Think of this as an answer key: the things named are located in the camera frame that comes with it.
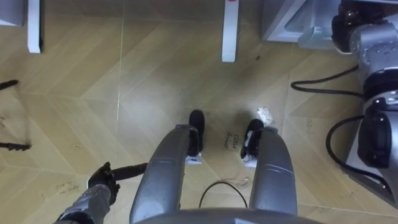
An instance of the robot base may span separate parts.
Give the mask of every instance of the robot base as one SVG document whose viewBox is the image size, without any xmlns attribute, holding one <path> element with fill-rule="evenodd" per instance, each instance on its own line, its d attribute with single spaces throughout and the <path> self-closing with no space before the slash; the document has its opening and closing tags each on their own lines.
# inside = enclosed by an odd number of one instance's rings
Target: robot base
<svg viewBox="0 0 398 224">
<path fill-rule="evenodd" d="M 358 132 L 356 132 L 354 141 L 351 145 L 351 149 L 349 150 L 348 153 L 348 157 L 346 160 L 346 164 L 352 166 L 352 167 L 356 167 L 362 170 L 366 170 L 368 172 L 372 172 L 374 174 L 377 175 L 381 175 L 380 172 L 375 169 L 375 168 L 371 168 L 368 167 L 367 165 L 365 165 L 362 160 L 358 157 Z M 390 192 L 388 192 L 382 184 L 380 184 L 378 181 L 370 178 L 370 177 L 366 177 L 364 175 L 361 174 L 357 174 L 355 172 L 352 172 L 350 170 L 346 170 L 346 169 L 342 169 L 343 172 L 345 172 L 346 174 L 348 174 L 348 176 L 353 179 L 355 182 L 357 182 L 358 184 L 362 185 L 364 188 L 368 189 L 370 192 L 374 193 L 375 195 L 377 195 L 378 197 L 380 197 L 381 199 L 383 199 L 385 202 L 389 203 L 390 205 L 392 205 L 393 207 L 395 207 L 395 201 L 394 201 L 394 197 L 392 196 L 392 194 Z"/>
</svg>

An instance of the black cable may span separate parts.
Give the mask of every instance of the black cable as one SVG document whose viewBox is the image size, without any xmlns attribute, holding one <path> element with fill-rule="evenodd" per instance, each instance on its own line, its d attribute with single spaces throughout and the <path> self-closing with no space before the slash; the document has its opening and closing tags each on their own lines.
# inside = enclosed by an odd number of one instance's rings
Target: black cable
<svg viewBox="0 0 398 224">
<path fill-rule="evenodd" d="M 317 84 L 317 83 L 323 83 L 323 82 L 327 82 L 330 80 L 334 80 L 336 78 L 339 77 L 343 77 L 345 75 L 350 74 L 351 72 L 355 72 L 358 69 L 358 65 L 354 66 L 353 68 L 343 71 L 339 74 L 336 75 L 332 75 L 330 77 L 326 77 L 326 78 L 321 78 L 318 80 L 305 80 L 305 81 L 296 81 L 296 82 L 292 82 L 290 84 L 290 86 L 297 91 L 303 91 L 303 92 L 307 92 L 307 93 L 323 93 L 323 94 L 336 94 L 336 95 L 349 95 L 349 96 L 357 96 L 361 99 L 364 98 L 364 96 L 360 93 L 356 93 L 356 92 L 352 92 L 352 91 L 345 91 L 345 90 L 323 90 L 323 89 L 316 89 L 316 88 L 304 88 L 304 87 L 300 87 L 297 85 L 305 85 L 305 84 Z"/>
<path fill-rule="evenodd" d="M 19 83 L 18 80 L 9 80 L 6 82 L 2 82 L 2 83 L 0 83 L 0 90 L 12 87 L 14 85 L 17 85 L 18 83 Z"/>
<path fill-rule="evenodd" d="M 120 167 L 112 170 L 115 181 L 126 180 L 141 175 L 147 169 L 148 163 L 138 164 L 134 166 Z"/>
<path fill-rule="evenodd" d="M 232 187 L 232 189 L 234 189 L 234 190 L 241 196 L 241 198 L 242 198 L 242 200 L 243 200 L 243 202 L 244 202 L 244 206 L 245 206 L 246 208 L 248 208 L 248 203 L 247 203 L 246 200 L 244 199 L 243 195 L 239 192 L 239 190 L 238 190 L 236 187 L 232 186 L 232 184 L 230 184 L 230 183 L 228 183 L 228 182 L 225 182 L 225 181 L 216 181 L 216 182 L 212 183 L 210 186 L 208 186 L 208 187 L 206 188 L 206 190 L 204 191 L 204 193 L 201 195 L 201 198 L 200 198 L 200 201 L 199 201 L 199 208 L 201 207 L 201 203 L 202 203 L 203 199 L 205 198 L 205 195 L 206 195 L 207 191 L 210 190 L 212 187 L 218 185 L 218 184 L 226 184 L 226 185 Z"/>
<path fill-rule="evenodd" d="M 358 69 L 358 65 L 354 66 L 351 69 L 348 69 L 346 71 L 343 71 L 339 74 L 336 75 L 332 75 L 330 77 L 326 77 L 326 78 L 321 78 L 318 80 L 305 80 L 305 81 L 297 81 L 297 82 L 292 82 L 290 84 L 290 86 L 297 91 L 303 91 L 303 92 L 308 92 L 308 93 L 323 93 L 323 94 L 336 94 L 336 95 L 349 95 L 349 96 L 357 96 L 361 99 L 364 99 L 364 96 L 360 93 L 356 93 L 356 92 L 352 92 L 352 91 L 345 91 L 345 90 L 323 90 L 323 89 L 314 89 L 314 88 L 304 88 L 304 87 L 299 87 L 297 85 L 305 85 L 305 84 L 316 84 L 316 83 L 323 83 L 323 82 L 327 82 L 330 80 L 334 80 L 336 78 L 339 77 L 343 77 L 345 75 L 350 74 L 351 72 L 354 72 Z M 333 136 L 333 134 L 335 133 L 335 131 L 341 127 L 342 125 L 352 122 L 352 121 L 359 121 L 361 119 L 363 119 L 364 116 L 360 115 L 360 116 L 355 116 L 352 118 L 346 118 L 342 121 L 337 122 L 328 132 L 327 136 L 326 136 L 326 149 L 328 151 L 329 156 L 342 168 L 349 170 L 351 172 L 355 172 L 357 174 L 361 174 L 361 175 L 365 175 L 367 177 L 373 178 L 375 180 L 380 181 L 380 183 L 382 183 L 385 188 L 387 190 L 389 190 L 389 186 L 387 185 L 387 182 L 379 175 L 373 174 L 371 172 L 368 172 L 366 170 L 361 170 L 355 167 L 352 167 L 348 164 L 345 164 L 344 162 L 342 162 L 341 160 L 339 160 L 337 158 L 337 156 L 335 155 L 335 153 L 331 150 L 331 137 Z"/>
<path fill-rule="evenodd" d="M 340 128 L 342 125 L 350 123 L 352 121 L 359 121 L 362 120 L 364 118 L 363 115 L 359 115 L 359 116 L 355 116 L 352 118 L 346 118 L 344 120 L 341 120 L 339 122 L 337 122 L 333 127 L 331 127 L 331 129 L 328 132 L 328 135 L 326 136 L 326 149 L 328 151 L 329 156 L 342 168 L 355 172 L 357 174 L 362 174 L 368 177 L 371 177 L 375 180 L 380 181 L 380 183 L 382 183 L 384 186 L 386 186 L 386 188 L 388 189 L 388 185 L 387 182 L 379 175 L 373 174 L 371 172 L 365 171 L 365 170 L 361 170 L 355 167 L 352 167 L 348 164 L 345 164 L 344 162 L 342 162 L 341 160 L 339 160 L 337 158 L 337 156 L 335 155 L 335 153 L 331 150 L 331 137 L 333 136 L 333 134 L 335 133 L 335 131 Z"/>
<path fill-rule="evenodd" d="M 28 150 L 30 149 L 32 146 L 30 144 L 16 144 L 16 143 L 5 143 L 5 142 L 0 142 L 0 147 L 6 148 L 9 151 L 11 150 Z"/>
</svg>

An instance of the white stand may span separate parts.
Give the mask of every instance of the white stand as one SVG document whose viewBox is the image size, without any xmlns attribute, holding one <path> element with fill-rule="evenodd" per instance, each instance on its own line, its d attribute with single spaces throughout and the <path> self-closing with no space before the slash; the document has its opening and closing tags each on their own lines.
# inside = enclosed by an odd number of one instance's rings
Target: white stand
<svg viewBox="0 0 398 224">
<path fill-rule="evenodd" d="M 40 0 L 28 0 L 27 10 L 27 48 L 30 53 L 40 50 Z"/>
<path fill-rule="evenodd" d="M 239 0 L 225 0 L 223 48 L 221 59 L 223 62 L 234 62 L 236 57 L 236 38 L 238 35 Z"/>
</svg>

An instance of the tiled floor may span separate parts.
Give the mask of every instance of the tiled floor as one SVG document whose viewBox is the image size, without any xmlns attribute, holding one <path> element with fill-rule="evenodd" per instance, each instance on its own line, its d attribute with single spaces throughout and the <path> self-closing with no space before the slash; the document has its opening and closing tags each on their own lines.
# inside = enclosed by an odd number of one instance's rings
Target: tiled floor
<svg viewBox="0 0 398 224">
<path fill-rule="evenodd" d="M 0 140 L 33 144 L 25 152 L 0 151 L 2 220 L 52 223 L 102 163 L 148 161 L 195 108 L 206 116 L 204 163 L 186 167 L 182 207 L 197 207 L 204 189 L 219 179 L 249 198 L 254 171 L 243 167 L 239 148 L 246 125 L 266 106 L 292 156 L 301 216 L 397 223 L 397 210 L 344 175 L 325 150 L 328 129 L 358 114 L 360 102 L 289 88 L 292 81 L 325 77 L 354 61 L 261 42 L 260 8 L 258 1 L 241 2 L 235 63 L 220 60 L 223 1 L 47 0 L 40 55 L 27 53 L 24 27 L 0 27 L 1 80 L 21 81 L 0 92 Z M 359 89 L 355 75 L 320 87 Z M 334 138 L 338 154 L 352 130 Z M 224 146 L 227 133 L 239 138 L 236 148 L 232 141 Z M 122 183 L 106 223 L 128 222 L 138 184 L 139 178 Z M 203 206 L 243 205 L 219 186 Z"/>
</svg>

